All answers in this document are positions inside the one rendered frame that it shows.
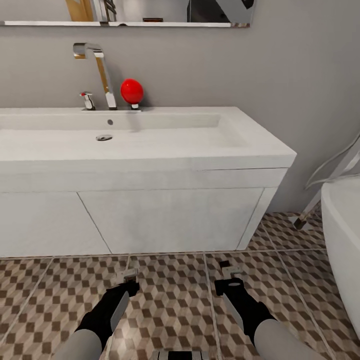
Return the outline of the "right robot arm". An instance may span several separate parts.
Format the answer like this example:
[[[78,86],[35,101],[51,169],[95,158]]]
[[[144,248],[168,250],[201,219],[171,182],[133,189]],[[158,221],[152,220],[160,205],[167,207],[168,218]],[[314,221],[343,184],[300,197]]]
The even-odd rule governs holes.
[[[243,271],[240,265],[222,267],[223,279],[214,281],[216,294],[223,296],[226,308],[262,360],[328,360],[276,320],[263,302],[251,297],[239,277],[231,277]]]

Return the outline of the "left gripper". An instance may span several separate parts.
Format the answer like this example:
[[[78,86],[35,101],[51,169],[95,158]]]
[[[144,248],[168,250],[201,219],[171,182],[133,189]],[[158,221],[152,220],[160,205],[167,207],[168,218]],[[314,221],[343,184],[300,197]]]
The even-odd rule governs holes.
[[[137,294],[137,291],[140,290],[139,282],[135,283],[135,281],[122,283],[122,286],[125,287],[125,290],[128,291],[129,297],[135,297]]]

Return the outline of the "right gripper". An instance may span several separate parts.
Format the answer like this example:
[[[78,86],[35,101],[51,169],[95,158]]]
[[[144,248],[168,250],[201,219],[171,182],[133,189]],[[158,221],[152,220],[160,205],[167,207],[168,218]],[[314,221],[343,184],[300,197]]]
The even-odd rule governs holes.
[[[216,294],[217,296],[223,296],[224,294],[224,288],[225,285],[227,284],[227,282],[238,282],[240,284],[242,284],[241,279],[238,278],[232,278],[232,279],[218,279],[214,281],[215,284],[215,289],[216,289]]]

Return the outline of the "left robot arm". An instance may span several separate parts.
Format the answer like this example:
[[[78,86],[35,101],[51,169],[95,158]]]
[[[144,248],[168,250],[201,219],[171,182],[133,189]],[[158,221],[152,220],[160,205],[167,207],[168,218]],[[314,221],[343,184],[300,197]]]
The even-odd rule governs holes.
[[[138,268],[119,271],[116,286],[109,287],[102,300],[82,319],[80,326],[50,360],[100,360],[108,339],[123,317],[129,297],[135,297],[140,284],[125,279],[136,277]]]

